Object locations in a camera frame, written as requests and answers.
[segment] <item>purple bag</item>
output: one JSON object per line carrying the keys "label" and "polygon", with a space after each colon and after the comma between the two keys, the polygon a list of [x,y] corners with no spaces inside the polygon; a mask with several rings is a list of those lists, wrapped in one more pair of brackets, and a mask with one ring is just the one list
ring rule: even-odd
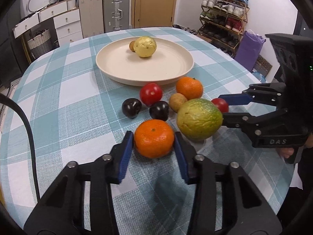
{"label": "purple bag", "polygon": [[251,72],[265,41],[262,36],[245,31],[234,59]]}

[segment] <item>wicker basket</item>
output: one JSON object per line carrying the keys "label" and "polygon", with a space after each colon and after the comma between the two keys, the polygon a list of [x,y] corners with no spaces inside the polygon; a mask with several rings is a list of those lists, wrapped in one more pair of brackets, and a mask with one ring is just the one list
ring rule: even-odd
{"label": "wicker basket", "polygon": [[34,38],[30,39],[27,44],[35,59],[53,50],[49,29],[38,33]]}
{"label": "wicker basket", "polygon": [[261,73],[264,77],[270,72],[272,65],[264,59],[263,56],[259,55],[256,63],[254,65],[254,69],[256,69],[259,73]]}

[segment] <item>silver suitcase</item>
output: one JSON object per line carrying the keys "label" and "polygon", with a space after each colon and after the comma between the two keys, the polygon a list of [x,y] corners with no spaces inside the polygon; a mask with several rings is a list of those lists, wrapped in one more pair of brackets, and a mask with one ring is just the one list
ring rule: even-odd
{"label": "silver suitcase", "polygon": [[102,0],[79,0],[83,37],[104,33]]}
{"label": "silver suitcase", "polygon": [[129,28],[129,0],[103,0],[106,33]]}

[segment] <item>door frame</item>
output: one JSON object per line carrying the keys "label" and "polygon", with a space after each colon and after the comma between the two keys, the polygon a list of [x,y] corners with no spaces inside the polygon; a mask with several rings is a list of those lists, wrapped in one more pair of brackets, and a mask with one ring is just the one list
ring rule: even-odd
{"label": "door frame", "polygon": [[[174,0],[171,24],[173,24],[173,22],[174,22],[174,15],[175,15],[175,9],[176,9],[176,2],[177,2],[177,0]],[[132,27],[134,28],[134,26],[135,26],[135,0],[131,0],[130,23],[131,23]]]}

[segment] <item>plate rim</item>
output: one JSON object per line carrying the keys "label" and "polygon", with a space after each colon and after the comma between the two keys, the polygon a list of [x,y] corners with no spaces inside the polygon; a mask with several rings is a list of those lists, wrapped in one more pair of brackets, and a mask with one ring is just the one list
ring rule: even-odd
{"label": "plate rim", "polygon": [[114,76],[114,75],[112,75],[112,74],[110,74],[110,73],[104,71],[104,70],[98,65],[98,61],[97,61],[97,60],[98,60],[98,55],[99,55],[99,53],[102,51],[102,49],[104,49],[105,47],[107,47],[108,45],[110,45],[110,44],[112,44],[112,43],[114,43],[114,42],[118,42],[118,41],[125,40],[125,39],[140,38],[140,37],[142,37],[142,36],[139,36],[139,37],[133,36],[133,37],[122,38],[122,39],[119,39],[119,40],[112,41],[112,42],[110,42],[109,44],[105,45],[103,48],[101,48],[101,49],[99,50],[99,52],[98,52],[97,55],[96,55],[96,65],[97,65],[97,67],[98,67],[103,73],[105,73],[106,75],[109,75],[109,76],[114,77],[114,78],[117,78],[117,79],[127,80],[127,81],[132,81],[132,82],[150,82],[150,83],[151,83],[151,82],[163,82],[163,81],[168,81],[168,80],[179,79],[180,77],[182,77],[182,76],[186,75],[187,73],[189,73],[189,72],[192,70],[192,68],[194,67],[195,62],[194,62],[193,56],[192,56],[192,54],[189,52],[189,50],[187,50],[185,47],[183,47],[182,45],[179,45],[178,43],[176,43],[176,42],[174,42],[174,41],[169,41],[169,40],[166,40],[166,39],[162,39],[162,38],[158,38],[158,37],[153,37],[153,36],[149,36],[149,37],[154,38],[154,39],[159,39],[159,40],[164,40],[164,41],[172,42],[172,43],[174,43],[174,44],[176,44],[176,45],[182,47],[183,49],[185,49],[185,50],[189,53],[189,55],[191,56],[191,58],[192,58],[192,66],[191,66],[191,68],[190,68],[188,71],[186,71],[185,73],[183,73],[183,74],[181,74],[181,75],[179,75],[179,76],[172,77],[172,78],[168,78],[168,79],[165,79],[165,80],[129,80],[129,79],[124,79],[124,78],[120,78],[120,77]]}

